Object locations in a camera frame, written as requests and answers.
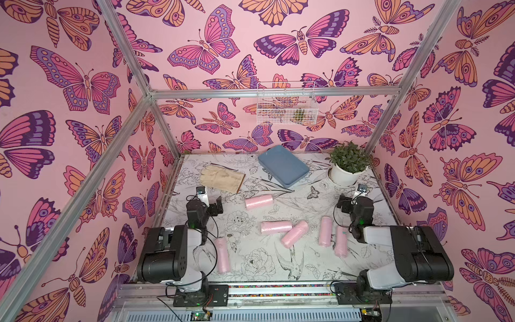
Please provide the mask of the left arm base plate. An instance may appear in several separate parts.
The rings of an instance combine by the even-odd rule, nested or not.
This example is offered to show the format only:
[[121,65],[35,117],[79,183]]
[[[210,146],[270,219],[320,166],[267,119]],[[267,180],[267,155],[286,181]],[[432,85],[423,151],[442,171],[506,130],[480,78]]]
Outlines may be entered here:
[[205,285],[195,292],[178,291],[173,307],[226,307],[228,300],[228,284]]

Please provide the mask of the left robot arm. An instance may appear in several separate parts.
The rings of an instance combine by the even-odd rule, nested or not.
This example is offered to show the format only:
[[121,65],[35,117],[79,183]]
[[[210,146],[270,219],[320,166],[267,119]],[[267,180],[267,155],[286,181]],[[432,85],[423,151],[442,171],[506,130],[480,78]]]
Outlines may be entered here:
[[195,266],[194,251],[212,241],[207,223],[222,213],[221,197],[208,205],[193,196],[186,204],[185,224],[150,229],[136,268],[137,280],[174,287],[182,296],[206,297],[209,275]]

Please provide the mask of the blue plastic storage box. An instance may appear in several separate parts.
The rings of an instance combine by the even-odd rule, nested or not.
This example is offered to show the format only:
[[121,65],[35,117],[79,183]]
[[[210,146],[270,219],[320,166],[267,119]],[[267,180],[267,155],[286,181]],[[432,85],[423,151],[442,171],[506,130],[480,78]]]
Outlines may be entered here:
[[283,146],[275,146],[259,155],[260,165],[284,188],[290,188],[309,173],[309,167]]

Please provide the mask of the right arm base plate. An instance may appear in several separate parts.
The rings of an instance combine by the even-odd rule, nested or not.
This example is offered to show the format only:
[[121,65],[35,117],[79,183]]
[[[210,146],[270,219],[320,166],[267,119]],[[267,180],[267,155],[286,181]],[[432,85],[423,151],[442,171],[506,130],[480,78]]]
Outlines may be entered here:
[[335,281],[330,286],[339,305],[389,305],[392,298],[389,291],[375,290],[357,283]]

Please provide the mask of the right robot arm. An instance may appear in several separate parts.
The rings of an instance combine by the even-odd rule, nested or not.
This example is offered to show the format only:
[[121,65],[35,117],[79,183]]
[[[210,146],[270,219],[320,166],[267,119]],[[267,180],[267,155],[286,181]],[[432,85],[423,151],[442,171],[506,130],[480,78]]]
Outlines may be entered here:
[[453,264],[429,226],[374,225],[374,202],[368,197],[340,196],[336,208],[350,216],[347,229],[357,242],[388,246],[393,252],[390,264],[360,272],[355,282],[358,295],[453,279]]

